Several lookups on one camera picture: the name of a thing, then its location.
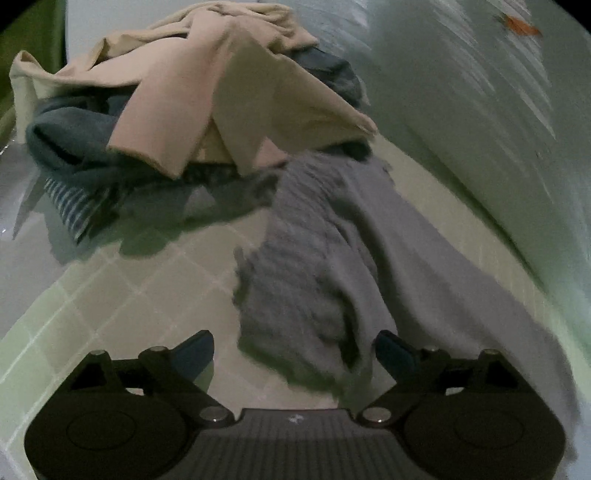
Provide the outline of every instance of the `tiled floor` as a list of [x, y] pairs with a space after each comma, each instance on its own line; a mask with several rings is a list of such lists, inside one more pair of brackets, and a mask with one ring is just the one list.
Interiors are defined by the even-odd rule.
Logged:
[[[520, 263], [473, 213], [412, 159], [384, 140], [376, 153], [393, 165], [398, 190], [468, 259], [491, 273], [540, 322], [558, 317]], [[92, 349], [136, 357], [153, 345], [175, 346], [201, 329], [213, 332], [215, 374], [209, 394], [235, 413], [244, 407], [327, 408], [334, 401], [295, 390], [236, 347], [238, 313], [231, 295], [233, 250], [255, 248], [266, 212], [192, 231], [117, 226], [107, 242], [75, 261], [0, 342], [0, 447], [23, 478], [33, 479], [22, 438], [30, 419]], [[576, 375], [587, 375], [569, 347]]]

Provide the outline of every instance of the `clothing pile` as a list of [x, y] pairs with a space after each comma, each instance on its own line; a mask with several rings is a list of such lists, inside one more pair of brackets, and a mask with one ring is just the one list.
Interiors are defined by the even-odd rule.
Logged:
[[237, 252], [245, 351], [363, 404], [384, 389], [382, 329], [459, 357], [497, 348], [570, 438], [560, 345], [395, 191], [362, 84], [289, 8], [198, 4], [55, 75], [21, 53], [11, 81], [19, 138], [76, 241], [121, 214], [161, 225], [271, 205], [262, 247]]
[[193, 5], [105, 37], [56, 74], [20, 52], [10, 78], [18, 139], [76, 242], [123, 214], [240, 215], [269, 204], [289, 155], [364, 157], [376, 133], [349, 63], [282, 5]]

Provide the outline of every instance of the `orange leaf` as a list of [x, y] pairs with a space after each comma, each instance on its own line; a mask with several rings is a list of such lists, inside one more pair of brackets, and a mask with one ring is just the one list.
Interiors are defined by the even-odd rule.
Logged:
[[535, 28], [533, 25], [520, 20], [519, 18], [512, 17], [510, 15], [503, 15], [505, 26], [517, 35], [527, 35], [532, 37], [534, 35], [541, 35], [542, 32]]

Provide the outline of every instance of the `beige cloth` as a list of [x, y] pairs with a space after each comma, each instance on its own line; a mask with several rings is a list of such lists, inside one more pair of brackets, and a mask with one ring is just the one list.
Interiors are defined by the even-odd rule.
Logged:
[[138, 83], [109, 148], [170, 177], [189, 161], [235, 162], [247, 173], [285, 153], [370, 138], [367, 116], [278, 54], [315, 44], [283, 5], [207, 2], [109, 35], [55, 75], [21, 52], [10, 72], [18, 138], [40, 99]]

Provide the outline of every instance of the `blue striped fabric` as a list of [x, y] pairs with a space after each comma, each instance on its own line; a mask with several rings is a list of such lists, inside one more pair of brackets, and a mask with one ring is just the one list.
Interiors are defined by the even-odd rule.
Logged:
[[[187, 166], [181, 179], [169, 180], [162, 177], [155, 183], [213, 187], [237, 178], [239, 175], [236, 165], [195, 163]], [[136, 187], [114, 184], [90, 192], [60, 180], [47, 179], [44, 190], [56, 207], [68, 233], [79, 244], [85, 237], [93, 236], [115, 220], [117, 205]]]
[[106, 226], [115, 218], [113, 207], [119, 196], [117, 187], [89, 193], [83, 188], [47, 179], [44, 190], [77, 244], [88, 236], [92, 229]]

